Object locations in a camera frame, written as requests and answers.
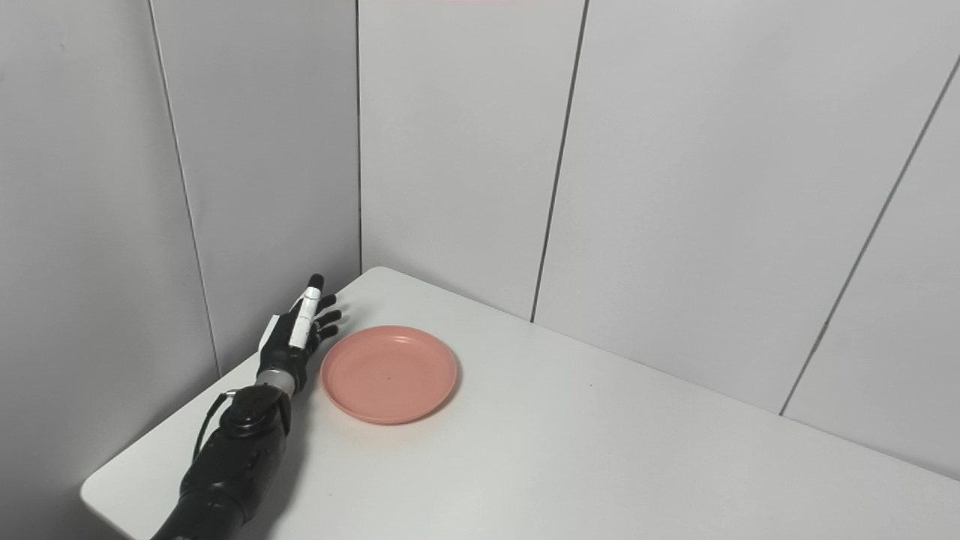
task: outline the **tabletop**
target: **tabletop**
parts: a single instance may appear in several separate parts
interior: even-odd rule
[[[347,416],[311,381],[246,539],[960,538],[960,482],[387,268],[339,293],[341,335],[428,331],[460,378],[401,426]],[[86,505],[146,540],[178,498],[214,397],[256,355],[84,483]]]

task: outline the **black cable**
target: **black cable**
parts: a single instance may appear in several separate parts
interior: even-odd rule
[[[220,394],[217,396],[217,399],[213,400],[213,405],[210,406],[210,410],[206,412],[206,418],[204,418],[204,424],[200,426],[200,433],[197,434],[197,444],[193,446],[193,459],[190,461],[196,461],[197,456],[200,455],[200,447],[204,443],[204,434],[206,433],[206,427],[210,424],[210,419],[213,418],[213,415],[217,413],[217,410],[220,409],[220,406],[224,404],[227,400],[227,394]]]

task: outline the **robotic hand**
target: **robotic hand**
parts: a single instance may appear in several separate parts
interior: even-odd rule
[[[338,331],[340,310],[321,314],[336,303],[334,295],[321,296],[323,288],[323,276],[314,274],[293,308],[268,326],[256,381],[214,402],[180,500],[153,540],[228,540],[253,518],[286,449],[290,398],[306,385],[307,359]],[[207,423],[227,397],[232,403],[201,447]]]

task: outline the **wall panel seam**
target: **wall panel seam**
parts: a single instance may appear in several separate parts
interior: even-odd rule
[[[786,408],[790,405],[790,400],[793,399],[794,393],[797,391],[797,387],[800,384],[800,379],[804,377],[806,373],[806,368],[810,364],[810,360],[813,359],[813,356],[816,354],[817,349],[820,347],[821,341],[823,341],[824,336],[827,334],[827,330],[830,326],[830,321],[833,319],[833,315],[836,313],[837,307],[840,306],[840,302],[843,300],[844,294],[847,292],[847,288],[850,286],[850,283],[853,279],[853,275],[856,273],[857,268],[860,266],[860,261],[863,259],[864,254],[867,252],[867,249],[870,247],[870,243],[874,239],[876,230],[880,226],[880,222],[883,220],[883,216],[886,214],[887,209],[890,208],[890,203],[893,201],[894,196],[897,194],[897,189],[900,187],[900,183],[903,181],[903,177],[906,175],[907,169],[910,168],[910,163],[913,162],[914,156],[917,154],[917,150],[920,148],[921,143],[924,141],[924,136],[926,135],[927,129],[930,127],[930,124],[933,122],[933,117],[937,114],[937,110],[940,108],[940,104],[944,100],[944,96],[947,95],[947,91],[950,88],[950,84],[953,82],[953,78],[957,73],[957,68],[960,67],[960,56],[957,57],[956,61],[953,63],[953,67],[947,75],[947,80],[944,83],[943,87],[940,90],[940,93],[937,95],[937,99],[933,103],[933,107],[930,109],[930,113],[927,115],[924,125],[920,129],[920,133],[917,135],[917,139],[913,143],[913,147],[910,149],[910,153],[906,157],[906,161],[903,163],[903,167],[900,168],[900,173],[897,176],[897,179],[894,181],[893,186],[890,189],[890,192],[887,194],[886,200],[884,200],[883,205],[880,207],[880,212],[874,220],[873,226],[870,228],[870,232],[867,233],[867,238],[864,240],[863,245],[860,247],[859,253],[856,255],[856,259],[853,261],[853,266],[850,269],[850,272],[847,274],[846,279],[843,282],[843,285],[840,287],[840,292],[837,294],[836,300],[833,301],[833,305],[830,307],[830,311],[827,314],[827,320],[824,322],[823,326],[820,328],[820,332],[817,334],[816,339],[813,341],[813,346],[810,347],[810,352],[806,356],[804,365],[800,368],[800,373],[797,374],[797,378],[793,381],[793,386],[790,387],[790,392],[786,396],[786,400],[783,402],[783,407],[780,408],[780,416],[786,412]]]
[[[353,0],[354,55],[357,69],[357,250],[360,265],[357,275],[363,274],[363,161],[360,159],[360,0]]]
[[[537,317],[537,302],[540,300],[540,285],[543,280],[543,265],[546,262],[546,248],[550,242],[550,227],[553,225],[553,209],[557,203],[557,186],[560,184],[560,170],[564,164],[564,148],[566,146],[566,131],[570,125],[570,111],[573,107],[573,92],[577,85],[577,70],[580,67],[580,51],[584,44],[584,30],[587,27],[587,12],[590,0],[584,0],[584,12],[580,19],[580,34],[577,36],[577,50],[573,55],[573,72],[570,75],[570,91],[566,96],[566,111],[564,113],[564,128],[560,134],[560,149],[557,153],[557,169],[553,177],[553,189],[550,192],[550,207],[546,213],[546,227],[543,230],[543,251],[540,253],[540,267],[537,269],[537,283],[534,285],[534,301],[530,307],[530,322]]]
[[[206,328],[210,336],[210,351],[213,353],[213,366],[217,370],[217,377],[224,375],[220,367],[220,360],[217,358],[217,343],[213,339],[213,322],[210,320],[210,304],[207,300],[206,285],[204,283],[204,269],[200,263],[200,249],[197,246],[197,232],[194,227],[193,212],[190,208],[190,196],[186,189],[186,176],[183,174],[183,160],[180,157],[180,140],[177,137],[177,124],[174,121],[173,106],[170,103],[170,89],[167,84],[167,71],[163,64],[163,53],[160,50],[160,35],[156,27],[156,13],[154,11],[154,0],[147,0],[150,12],[150,25],[154,33],[154,47],[156,49],[156,61],[160,68],[160,80],[163,85],[163,99],[166,102],[167,116],[170,118],[170,133],[174,138],[174,151],[177,154],[177,168],[180,171],[180,186],[183,189],[183,203],[186,206],[187,223],[190,227],[190,240],[193,242],[194,259],[197,261],[197,275],[200,278],[200,289],[204,299],[204,312],[206,313]]]

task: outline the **robotic arm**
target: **robotic arm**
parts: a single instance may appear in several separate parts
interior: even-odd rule
[[[207,415],[194,460],[180,483],[180,500],[153,540],[229,540],[253,518],[274,478],[290,432],[290,398],[306,384],[306,362],[336,335],[340,310],[322,296],[314,274],[293,308],[276,318],[260,347],[256,381],[221,394]],[[227,397],[219,427],[203,440],[206,423]]]

